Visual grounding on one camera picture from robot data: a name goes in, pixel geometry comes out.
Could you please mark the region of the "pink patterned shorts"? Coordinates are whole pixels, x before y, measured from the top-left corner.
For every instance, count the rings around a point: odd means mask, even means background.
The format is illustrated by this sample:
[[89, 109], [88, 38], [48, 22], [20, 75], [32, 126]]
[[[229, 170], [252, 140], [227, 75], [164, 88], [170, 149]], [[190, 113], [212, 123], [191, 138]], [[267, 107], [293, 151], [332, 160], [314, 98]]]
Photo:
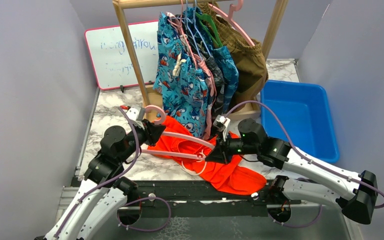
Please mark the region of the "pink patterned shorts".
[[193, 33], [185, 30], [185, 28], [188, 27], [188, 19], [184, 15], [174, 15], [171, 12], [167, 12], [166, 15], [169, 17], [168, 22], [179, 33], [180, 41], [186, 48], [187, 54], [192, 58], [194, 66], [197, 69], [202, 70], [203, 77], [199, 76], [197, 78], [200, 84], [206, 86], [205, 89], [202, 89], [203, 97], [201, 98], [204, 103], [202, 110], [205, 115], [205, 128], [202, 129], [203, 132], [200, 137], [204, 140], [208, 140], [210, 138], [212, 126], [212, 106], [217, 95], [213, 74], [206, 65], [207, 59], [204, 56], [201, 56], [200, 48], [194, 42], [195, 37], [193, 36]]

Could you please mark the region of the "black metal base rail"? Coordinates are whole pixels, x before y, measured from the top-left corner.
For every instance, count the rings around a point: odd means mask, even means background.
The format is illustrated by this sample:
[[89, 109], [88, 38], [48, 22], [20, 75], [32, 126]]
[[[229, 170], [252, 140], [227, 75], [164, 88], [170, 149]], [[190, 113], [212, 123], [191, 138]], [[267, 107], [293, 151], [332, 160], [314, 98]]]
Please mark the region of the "black metal base rail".
[[171, 207], [171, 214], [181, 218], [271, 215], [278, 222], [287, 222], [291, 215], [290, 206], [304, 201], [339, 208], [344, 216], [353, 218], [354, 211], [347, 200], [338, 196], [325, 186], [312, 181], [292, 179], [278, 175], [269, 179], [257, 196], [238, 195], [216, 190], [209, 182], [203, 180], [144, 180], [134, 182], [126, 177], [117, 181], [96, 204], [104, 210], [126, 197], [127, 202], [134, 203], [140, 210], [121, 207], [113, 209], [127, 220], [144, 218], [162, 218], [167, 213], [163, 202], [147, 199], [156, 196], [166, 200]]

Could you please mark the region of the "blue plastic bin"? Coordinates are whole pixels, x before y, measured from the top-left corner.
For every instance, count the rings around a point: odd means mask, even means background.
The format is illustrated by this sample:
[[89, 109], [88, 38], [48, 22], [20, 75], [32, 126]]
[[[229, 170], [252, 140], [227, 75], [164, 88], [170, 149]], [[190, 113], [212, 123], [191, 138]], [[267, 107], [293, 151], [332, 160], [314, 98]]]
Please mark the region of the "blue plastic bin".
[[317, 84], [269, 80], [261, 91], [261, 123], [271, 137], [286, 140], [327, 163], [340, 158], [326, 90]]

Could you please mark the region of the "khaki brown shorts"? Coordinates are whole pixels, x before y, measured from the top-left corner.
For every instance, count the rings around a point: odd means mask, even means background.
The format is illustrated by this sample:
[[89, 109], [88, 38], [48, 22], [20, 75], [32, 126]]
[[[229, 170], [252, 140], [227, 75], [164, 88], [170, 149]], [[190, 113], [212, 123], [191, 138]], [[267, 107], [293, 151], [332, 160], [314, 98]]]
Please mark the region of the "khaki brown shorts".
[[238, 70], [238, 87], [233, 94], [229, 109], [235, 105], [253, 100], [269, 79], [262, 43], [252, 39], [251, 46], [234, 27], [208, 3], [199, 3], [198, 7], [204, 14], [211, 16], [223, 45], [227, 47]]

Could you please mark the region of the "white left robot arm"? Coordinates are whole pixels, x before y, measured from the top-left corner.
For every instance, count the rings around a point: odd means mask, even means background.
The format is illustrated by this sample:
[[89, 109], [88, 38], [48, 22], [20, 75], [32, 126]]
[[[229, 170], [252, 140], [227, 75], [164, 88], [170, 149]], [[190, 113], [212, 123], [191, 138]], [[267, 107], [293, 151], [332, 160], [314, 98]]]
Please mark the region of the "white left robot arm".
[[90, 240], [116, 210], [138, 198], [137, 184], [124, 175], [123, 164], [138, 157], [142, 144], [155, 145], [166, 127], [144, 119], [130, 132], [110, 126], [100, 150], [90, 161], [84, 179], [58, 222], [41, 240]]

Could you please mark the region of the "light blue hanger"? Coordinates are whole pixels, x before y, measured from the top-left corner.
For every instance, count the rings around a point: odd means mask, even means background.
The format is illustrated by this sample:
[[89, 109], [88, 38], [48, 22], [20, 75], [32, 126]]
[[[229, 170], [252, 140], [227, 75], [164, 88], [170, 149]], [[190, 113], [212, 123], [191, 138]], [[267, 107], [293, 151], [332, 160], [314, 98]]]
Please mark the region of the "light blue hanger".
[[213, 40], [208, 27], [204, 23], [204, 15], [196, 5], [189, 6], [186, 0], [186, 9], [183, 12], [186, 23], [186, 31], [192, 39], [193, 49], [202, 60], [209, 59], [214, 51]]

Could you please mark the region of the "pink plastic hanger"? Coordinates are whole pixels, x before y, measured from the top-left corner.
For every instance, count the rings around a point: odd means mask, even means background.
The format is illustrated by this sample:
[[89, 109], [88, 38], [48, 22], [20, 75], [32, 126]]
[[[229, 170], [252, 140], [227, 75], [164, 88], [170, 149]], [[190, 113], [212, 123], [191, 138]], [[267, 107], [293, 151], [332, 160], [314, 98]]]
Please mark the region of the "pink plastic hanger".
[[[151, 104], [151, 105], [145, 106], [144, 109], [145, 109], [146, 114], [150, 114], [152, 111], [155, 111], [157, 114], [160, 115], [160, 117], [158, 117], [156, 120], [154, 120], [155, 124], [162, 124], [166, 120], [165, 112], [159, 106]], [[209, 142], [207, 142], [203, 139], [196, 138], [194, 136], [189, 136], [189, 135], [182, 134], [182, 133], [164, 131], [162, 133], [162, 136], [188, 140], [188, 141], [200, 144], [202, 146], [205, 146], [205, 147], [209, 148], [210, 150], [213, 150], [215, 148], [215, 146], [213, 144], [210, 144]], [[171, 157], [178, 157], [178, 158], [187, 158], [187, 159], [192, 159], [192, 160], [197, 160], [197, 161], [203, 161], [205, 159], [205, 157], [201, 156], [201, 155], [181, 153], [181, 152], [157, 151], [157, 150], [149, 150], [149, 149], [143, 150], [143, 152], [147, 153], [147, 154], [171, 156]]]

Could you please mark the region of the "dark blue patterned shorts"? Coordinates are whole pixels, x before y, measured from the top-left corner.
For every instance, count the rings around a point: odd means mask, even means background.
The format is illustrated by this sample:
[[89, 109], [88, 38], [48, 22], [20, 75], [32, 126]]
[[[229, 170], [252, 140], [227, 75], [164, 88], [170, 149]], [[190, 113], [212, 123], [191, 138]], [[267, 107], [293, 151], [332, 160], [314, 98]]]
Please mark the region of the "dark blue patterned shorts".
[[221, 69], [224, 78], [224, 100], [222, 111], [223, 115], [229, 111], [228, 107], [233, 98], [233, 94], [238, 87], [239, 72], [228, 48], [225, 45], [220, 48], [217, 48], [213, 43], [212, 56], [214, 57], [219, 68]]

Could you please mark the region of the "orange mesh shorts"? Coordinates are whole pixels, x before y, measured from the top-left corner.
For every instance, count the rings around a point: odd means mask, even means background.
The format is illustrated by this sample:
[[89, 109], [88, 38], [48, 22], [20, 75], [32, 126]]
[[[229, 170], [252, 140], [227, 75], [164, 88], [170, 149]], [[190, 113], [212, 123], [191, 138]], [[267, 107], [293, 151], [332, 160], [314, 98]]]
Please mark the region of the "orange mesh shorts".
[[[207, 156], [211, 149], [198, 143], [169, 136], [161, 136], [155, 146], [147, 149], [154, 151], [167, 151], [187, 153], [198, 156]], [[235, 155], [229, 164], [205, 162], [183, 157], [159, 155], [161, 158], [172, 159], [187, 170], [189, 174], [197, 174], [209, 182], [219, 192], [235, 195], [251, 195], [260, 191], [267, 183], [267, 179], [258, 172], [247, 167], [239, 166], [242, 158]]]

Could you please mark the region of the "wooden clothes rack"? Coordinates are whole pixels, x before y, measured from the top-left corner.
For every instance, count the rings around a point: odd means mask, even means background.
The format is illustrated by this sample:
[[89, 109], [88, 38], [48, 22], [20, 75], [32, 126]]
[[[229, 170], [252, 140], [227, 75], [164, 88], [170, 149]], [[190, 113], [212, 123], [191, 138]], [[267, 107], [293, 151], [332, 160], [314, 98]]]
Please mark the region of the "wooden clothes rack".
[[[128, 22], [124, 10], [138, 9], [147, 7], [173, 6], [185, 4], [185, 0], [114, 0], [113, 7], [119, 22], [119, 26], [124, 38], [125, 47], [129, 54], [134, 74], [141, 92], [144, 106], [156, 105], [162, 106], [162, 96], [153, 90], [150, 85], [146, 85], [141, 72], [140, 63], [136, 54], [136, 48], [133, 44], [133, 38], [128, 27]], [[277, 35], [279, 26], [288, 6], [287, 0], [277, 0], [275, 2], [270, 21], [262, 42], [262, 52], [267, 59]]]

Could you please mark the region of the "pink framed whiteboard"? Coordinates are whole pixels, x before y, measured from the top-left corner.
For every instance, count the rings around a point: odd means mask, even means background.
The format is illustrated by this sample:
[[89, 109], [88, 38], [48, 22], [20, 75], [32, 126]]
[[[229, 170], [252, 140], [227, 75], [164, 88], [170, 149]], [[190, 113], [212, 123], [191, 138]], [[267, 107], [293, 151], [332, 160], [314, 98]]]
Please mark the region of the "pink framed whiteboard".
[[[136, 22], [128, 25], [133, 47], [145, 84], [155, 81], [159, 58], [157, 48], [158, 22]], [[133, 64], [121, 28], [106, 26], [84, 32], [98, 87], [114, 90], [138, 85]]]

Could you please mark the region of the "light blue shark shorts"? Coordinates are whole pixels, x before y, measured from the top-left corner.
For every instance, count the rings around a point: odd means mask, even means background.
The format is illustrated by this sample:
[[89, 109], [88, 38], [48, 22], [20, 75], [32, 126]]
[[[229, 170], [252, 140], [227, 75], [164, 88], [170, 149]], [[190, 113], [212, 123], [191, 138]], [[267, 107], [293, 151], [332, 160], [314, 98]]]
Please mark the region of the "light blue shark shorts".
[[179, 19], [161, 13], [158, 19], [158, 61], [153, 89], [161, 94], [165, 114], [174, 118], [194, 137], [204, 136], [207, 123], [207, 76], [192, 56]]

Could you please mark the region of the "pink hanger under khaki shorts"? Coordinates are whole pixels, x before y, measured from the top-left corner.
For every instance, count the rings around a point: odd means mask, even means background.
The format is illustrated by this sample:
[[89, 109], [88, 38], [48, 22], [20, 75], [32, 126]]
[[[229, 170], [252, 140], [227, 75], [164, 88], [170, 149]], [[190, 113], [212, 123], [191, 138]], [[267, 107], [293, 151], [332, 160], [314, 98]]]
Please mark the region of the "pink hanger under khaki shorts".
[[238, 12], [243, 7], [244, 1], [238, 0], [236, 4], [230, 4], [228, 13], [222, 11], [219, 7], [214, 4], [209, 3], [210, 9], [212, 9], [215, 13], [221, 16], [225, 21], [227, 21], [244, 39], [250, 46], [255, 46], [252, 39], [247, 35], [247, 33], [242, 29], [242, 27], [235, 22], [233, 19], [233, 15], [235, 12]]

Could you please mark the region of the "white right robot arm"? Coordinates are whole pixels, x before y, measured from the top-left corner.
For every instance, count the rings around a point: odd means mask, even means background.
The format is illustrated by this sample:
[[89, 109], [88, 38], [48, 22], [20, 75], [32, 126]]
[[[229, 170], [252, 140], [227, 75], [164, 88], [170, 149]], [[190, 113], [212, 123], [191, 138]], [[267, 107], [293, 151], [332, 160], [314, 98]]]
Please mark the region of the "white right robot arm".
[[272, 202], [308, 201], [340, 209], [345, 217], [359, 224], [372, 222], [378, 198], [374, 173], [368, 170], [358, 173], [324, 162], [288, 141], [268, 136], [264, 127], [251, 118], [239, 123], [240, 136], [233, 138], [228, 133], [230, 122], [225, 116], [216, 117], [213, 122], [216, 144], [205, 161], [229, 164], [234, 156], [255, 155], [265, 166], [310, 180], [276, 176], [268, 190]]

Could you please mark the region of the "green hanger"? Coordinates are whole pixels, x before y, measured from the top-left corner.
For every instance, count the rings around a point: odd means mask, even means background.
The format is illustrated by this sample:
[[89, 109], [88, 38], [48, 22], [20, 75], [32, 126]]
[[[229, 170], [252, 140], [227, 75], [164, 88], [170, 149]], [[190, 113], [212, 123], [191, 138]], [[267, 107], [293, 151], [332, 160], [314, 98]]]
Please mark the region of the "green hanger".
[[197, 18], [200, 20], [200, 25], [204, 28], [204, 30], [211, 37], [213, 43], [216, 48], [223, 47], [223, 43], [220, 39], [217, 27], [212, 17], [206, 13], [196, 13]]

